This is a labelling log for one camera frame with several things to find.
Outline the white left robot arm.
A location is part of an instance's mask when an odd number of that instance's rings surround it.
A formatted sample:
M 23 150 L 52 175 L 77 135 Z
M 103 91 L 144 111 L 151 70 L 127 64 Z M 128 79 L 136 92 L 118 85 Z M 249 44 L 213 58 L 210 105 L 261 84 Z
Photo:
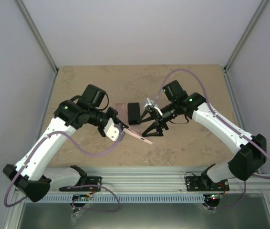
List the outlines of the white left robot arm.
M 41 200 L 54 184 L 54 179 L 43 174 L 47 165 L 66 140 L 75 143 L 71 136 L 85 124 L 97 127 L 102 137 L 113 141 L 109 149 L 99 153 L 100 156 L 113 150 L 123 139 L 123 130 L 128 126 L 117 117 L 114 108 L 99 107 L 105 97 L 108 97 L 106 91 L 90 84 L 82 95 L 61 102 L 32 149 L 16 164 L 7 164 L 3 168 L 11 181 L 9 188 L 15 186 L 32 202 Z

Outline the pink phone with ring holder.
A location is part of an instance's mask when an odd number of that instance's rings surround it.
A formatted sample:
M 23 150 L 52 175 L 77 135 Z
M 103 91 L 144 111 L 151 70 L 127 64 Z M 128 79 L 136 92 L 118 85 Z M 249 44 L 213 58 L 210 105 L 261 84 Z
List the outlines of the pink phone with ring holder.
M 137 131 L 137 130 L 134 130 L 134 129 L 131 129 L 131 128 L 124 128 L 123 131 L 126 134 L 128 134 L 128 135 L 130 135 L 130 136 L 132 136 L 132 137 L 134 137 L 136 139 L 139 139 L 139 140 L 141 140 L 141 141 L 143 141 L 143 142 L 145 142 L 147 144 L 150 144 L 150 145 L 153 144 L 152 141 L 148 140 L 147 138 L 142 137 L 141 133 L 139 131 Z

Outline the light pink phone case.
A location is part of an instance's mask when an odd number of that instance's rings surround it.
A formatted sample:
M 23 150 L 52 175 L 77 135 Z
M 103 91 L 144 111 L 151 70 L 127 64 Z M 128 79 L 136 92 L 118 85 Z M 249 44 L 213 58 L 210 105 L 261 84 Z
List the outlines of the light pink phone case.
M 125 124 L 128 122 L 127 103 L 116 103 L 114 106 L 118 112 L 117 117 Z

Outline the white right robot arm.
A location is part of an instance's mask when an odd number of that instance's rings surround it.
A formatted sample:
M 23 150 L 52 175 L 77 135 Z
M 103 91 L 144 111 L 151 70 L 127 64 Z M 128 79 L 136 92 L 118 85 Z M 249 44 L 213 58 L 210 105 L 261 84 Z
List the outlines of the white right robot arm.
M 142 133 L 143 137 L 163 136 L 163 130 L 168 130 L 167 123 L 183 115 L 186 121 L 194 120 L 207 128 L 234 154 L 230 161 L 212 164 L 201 173 L 200 182 L 204 189 L 213 190 L 219 182 L 231 178 L 246 181 L 266 163 L 267 158 L 261 153 L 267 146 L 264 136 L 252 135 L 238 128 L 208 105 L 199 93 L 188 95 L 176 80 L 162 90 L 171 103 L 160 109 L 153 100 L 146 100 L 145 110 L 138 121 L 153 123 Z

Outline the purple phone black screen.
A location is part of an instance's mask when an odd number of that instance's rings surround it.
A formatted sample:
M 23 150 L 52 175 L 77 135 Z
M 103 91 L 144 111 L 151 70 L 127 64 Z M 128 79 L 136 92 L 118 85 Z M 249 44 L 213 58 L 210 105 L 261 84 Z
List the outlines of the purple phone black screen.
M 138 125 L 140 119 L 140 104 L 138 102 L 127 104 L 127 117 L 129 125 Z

